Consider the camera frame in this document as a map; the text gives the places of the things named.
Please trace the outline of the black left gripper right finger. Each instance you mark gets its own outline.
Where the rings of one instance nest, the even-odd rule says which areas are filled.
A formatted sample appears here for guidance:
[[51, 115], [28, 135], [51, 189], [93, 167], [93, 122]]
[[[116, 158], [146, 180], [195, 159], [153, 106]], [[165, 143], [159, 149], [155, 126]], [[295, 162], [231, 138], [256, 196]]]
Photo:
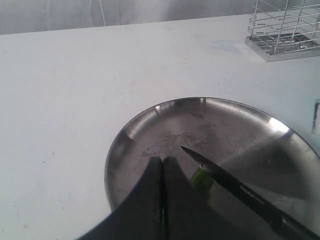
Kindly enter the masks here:
[[239, 240], [240, 231], [215, 212], [191, 186], [175, 157], [163, 161], [168, 240]]

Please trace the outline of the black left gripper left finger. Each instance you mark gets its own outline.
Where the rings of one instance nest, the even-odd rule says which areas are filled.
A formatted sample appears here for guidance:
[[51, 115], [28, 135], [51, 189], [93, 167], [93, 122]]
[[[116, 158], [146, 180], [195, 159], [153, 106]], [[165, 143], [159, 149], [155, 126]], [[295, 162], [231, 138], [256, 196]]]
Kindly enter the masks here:
[[152, 156], [125, 200], [81, 240], [160, 240], [163, 217], [163, 162]]

